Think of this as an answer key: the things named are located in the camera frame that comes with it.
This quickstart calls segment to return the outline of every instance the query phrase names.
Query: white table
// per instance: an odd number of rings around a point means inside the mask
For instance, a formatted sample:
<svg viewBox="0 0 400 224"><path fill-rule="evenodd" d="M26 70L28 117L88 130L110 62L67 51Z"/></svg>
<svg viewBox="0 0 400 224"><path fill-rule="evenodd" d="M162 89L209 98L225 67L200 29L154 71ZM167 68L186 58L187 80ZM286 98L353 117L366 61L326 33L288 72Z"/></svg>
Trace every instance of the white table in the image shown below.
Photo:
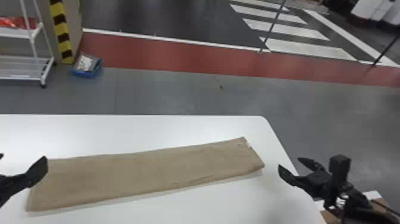
<svg viewBox="0 0 400 224"><path fill-rule="evenodd" d="M40 156L132 153L246 137L262 175L50 213L24 211L28 190L0 209L0 223L324 223L305 192L283 182L295 172L268 121L234 116L0 116L0 173L25 172Z"/></svg>

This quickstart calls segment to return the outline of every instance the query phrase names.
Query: gray concrete floor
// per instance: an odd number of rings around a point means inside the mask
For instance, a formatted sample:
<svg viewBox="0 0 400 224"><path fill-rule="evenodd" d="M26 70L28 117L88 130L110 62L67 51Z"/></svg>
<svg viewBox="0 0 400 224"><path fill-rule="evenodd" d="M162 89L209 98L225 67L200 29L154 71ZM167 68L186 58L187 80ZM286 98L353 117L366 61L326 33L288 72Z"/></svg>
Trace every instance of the gray concrete floor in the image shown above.
<svg viewBox="0 0 400 224"><path fill-rule="evenodd" d="M69 66L38 83L0 82L0 113L261 115L295 159L353 159L349 180L400 209L400 89L257 77L104 68L95 79Z"/></svg>

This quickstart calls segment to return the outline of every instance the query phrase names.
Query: hazard stripe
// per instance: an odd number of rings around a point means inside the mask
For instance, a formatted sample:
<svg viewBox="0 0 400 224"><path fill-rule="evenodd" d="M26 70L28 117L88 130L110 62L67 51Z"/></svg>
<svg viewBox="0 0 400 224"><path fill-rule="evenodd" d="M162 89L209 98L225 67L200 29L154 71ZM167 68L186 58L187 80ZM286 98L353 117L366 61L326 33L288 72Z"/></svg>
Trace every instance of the hazard stripe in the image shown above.
<svg viewBox="0 0 400 224"><path fill-rule="evenodd" d="M50 14L53 17L54 33L57 37L57 47L58 52L61 55L61 61L64 64L72 64L73 52L63 0L49 0L49 3Z"/></svg>

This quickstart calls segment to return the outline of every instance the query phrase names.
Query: blue basket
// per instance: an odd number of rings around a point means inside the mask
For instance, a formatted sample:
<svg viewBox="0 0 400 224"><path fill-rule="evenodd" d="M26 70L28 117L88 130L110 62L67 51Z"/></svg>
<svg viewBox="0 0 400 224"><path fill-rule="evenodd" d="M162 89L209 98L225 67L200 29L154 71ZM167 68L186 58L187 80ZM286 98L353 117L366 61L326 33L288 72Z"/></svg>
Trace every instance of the blue basket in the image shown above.
<svg viewBox="0 0 400 224"><path fill-rule="evenodd" d="M103 60L99 59L95 69L93 69L93 71L91 71L91 72L89 72L89 71L80 71L80 70L76 70L74 68L72 68L71 71L72 71L72 73L74 75L79 76L79 77L93 78L93 77L97 76L97 74L99 73L99 70L101 69L102 66L103 66Z"/></svg>

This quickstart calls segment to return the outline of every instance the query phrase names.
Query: crosswalk stripe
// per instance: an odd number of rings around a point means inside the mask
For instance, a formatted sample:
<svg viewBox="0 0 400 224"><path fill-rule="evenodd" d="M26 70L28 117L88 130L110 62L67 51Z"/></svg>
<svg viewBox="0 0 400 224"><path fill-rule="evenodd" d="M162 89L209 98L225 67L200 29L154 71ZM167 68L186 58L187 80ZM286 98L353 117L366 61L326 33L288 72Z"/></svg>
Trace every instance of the crosswalk stripe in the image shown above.
<svg viewBox="0 0 400 224"><path fill-rule="evenodd" d="M309 55L316 57L324 57L324 58L335 58L335 59L343 59L356 61L353 56L344 51L342 48L334 48L331 46L320 46L309 43L299 43L292 41L283 41L268 38L267 43L265 44L271 51L276 52L284 52L290 54L301 54L301 55Z"/></svg>
<svg viewBox="0 0 400 224"><path fill-rule="evenodd" d="M231 0L231 1L241 2L241 3L251 4L251 5L259 5L259 6L263 6L263 7L274 8L276 10L278 10L280 7L279 4L269 3L269 2L259 1L259 0ZM288 11L288 8L283 7L282 10Z"/></svg>
<svg viewBox="0 0 400 224"><path fill-rule="evenodd" d="M243 6L239 6L239 5L230 5L230 6L237 13L243 13L243 14L247 14L247 15L257 15L260 17L275 18L276 14L277 14L277 13L266 11L266 10L258 10L256 8L243 7ZM307 24L300 17L295 16L295 15L280 14L278 19L283 20L283 21Z"/></svg>
<svg viewBox="0 0 400 224"><path fill-rule="evenodd" d="M268 22L263 22L263 21L258 21L258 20L250 20L247 18L244 18L243 20L247 23L247 25L250 28L252 28L254 30L269 31L270 27L271 27L271 23L268 23ZM327 37L325 37L319 31L311 30L311 29L307 29L307 28L299 28L299 27L294 27L294 26L275 24L274 28L272 29L272 32L329 41L329 39Z"/></svg>
<svg viewBox="0 0 400 224"><path fill-rule="evenodd" d="M323 17L319 13L316 13L316 12L311 11L311 10L303 10L303 11L305 11L307 14L309 14L310 16L312 16L314 19L318 20L319 22L323 23L327 27L329 27L332 30L334 30L337 34L341 35L342 37L344 37L345 39L350 41L350 43L352 43L355 46L359 47L359 49L362 49L365 53L369 54L371 57L377 58L380 55L379 51L377 51L374 48L370 47L369 45L367 45L366 43L364 43L360 39L356 38L355 36L353 36L352 34L347 32L343 28L339 27L338 25L332 23L330 20L328 20L327 18ZM383 62L386 66L394 66L394 67L399 66L396 62L392 61L387 56L383 56L380 61Z"/></svg>

